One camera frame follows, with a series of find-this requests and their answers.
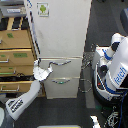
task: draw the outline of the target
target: metal handle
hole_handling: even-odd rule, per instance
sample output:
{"label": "metal handle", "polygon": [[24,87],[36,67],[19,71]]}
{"label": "metal handle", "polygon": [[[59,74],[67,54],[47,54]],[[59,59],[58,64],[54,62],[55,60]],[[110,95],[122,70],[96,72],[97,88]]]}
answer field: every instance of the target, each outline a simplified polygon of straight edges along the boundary
{"label": "metal handle", "polygon": [[64,62],[64,63],[57,63],[57,62],[50,62],[50,64],[55,64],[55,65],[58,65],[58,66],[61,66],[61,65],[65,65],[65,64],[68,64],[68,63],[70,63],[71,62],[71,60],[68,60],[68,61],[66,61],[66,62]]}
{"label": "metal handle", "polygon": [[65,81],[57,81],[57,80],[52,80],[52,82],[55,82],[57,84],[65,84],[67,82],[69,82],[70,80],[65,80]]}
{"label": "metal handle", "polygon": [[0,72],[0,75],[13,75],[15,73],[16,71],[14,70],[14,72]]}
{"label": "metal handle", "polygon": [[9,59],[5,60],[5,61],[0,61],[0,63],[8,63]]}
{"label": "metal handle", "polygon": [[3,90],[3,86],[1,86],[1,92],[18,92],[20,89],[19,85],[18,85],[18,88],[16,90]]}

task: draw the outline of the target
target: white robot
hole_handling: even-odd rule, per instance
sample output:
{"label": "white robot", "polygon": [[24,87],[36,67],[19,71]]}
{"label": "white robot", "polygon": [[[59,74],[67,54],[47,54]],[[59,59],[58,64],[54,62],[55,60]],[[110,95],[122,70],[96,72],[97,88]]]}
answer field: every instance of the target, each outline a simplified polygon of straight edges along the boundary
{"label": "white robot", "polygon": [[95,94],[104,103],[116,104],[128,89],[128,37],[116,33],[110,47],[96,47],[92,69]]}

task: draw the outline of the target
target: cable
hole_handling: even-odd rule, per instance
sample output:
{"label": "cable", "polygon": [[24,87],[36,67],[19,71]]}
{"label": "cable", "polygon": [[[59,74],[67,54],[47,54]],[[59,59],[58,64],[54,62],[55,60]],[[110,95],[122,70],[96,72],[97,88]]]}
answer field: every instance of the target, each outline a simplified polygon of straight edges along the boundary
{"label": "cable", "polygon": [[104,3],[106,0],[101,0],[101,1],[99,1],[99,0],[97,0],[99,3]]}
{"label": "cable", "polygon": [[124,101],[124,98],[125,98],[125,95],[127,94],[128,90],[126,90],[124,92],[124,96],[122,98],[122,101],[121,101],[121,113],[120,113],[120,121],[119,121],[119,125],[118,125],[118,128],[120,128],[120,125],[121,125],[121,119],[122,119],[122,106],[123,106],[123,101]]}
{"label": "cable", "polygon": [[104,128],[106,128],[107,123],[108,123],[109,127],[112,127],[112,128],[114,128],[114,126],[118,123],[118,112],[115,112],[114,109],[115,109],[115,106],[113,107],[113,112],[107,118],[107,120],[104,124]]}
{"label": "cable", "polygon": [[79,88],[79,90],[80,90],[82,93],[87,93],[87,92],[89,92],[89,91],[92,89],[92,83],[91,83],[91,81],[86,80],[86,79],[80,79],[80,80],[84,80],[84,81],[89,82],[89,83],[90,83],[90,85],[91,85],[91,87],[90,87],[87,91],[83,91],[83,90],[80,88],[80,86],[79,86],[79,87],[78,87],[78,88]]}

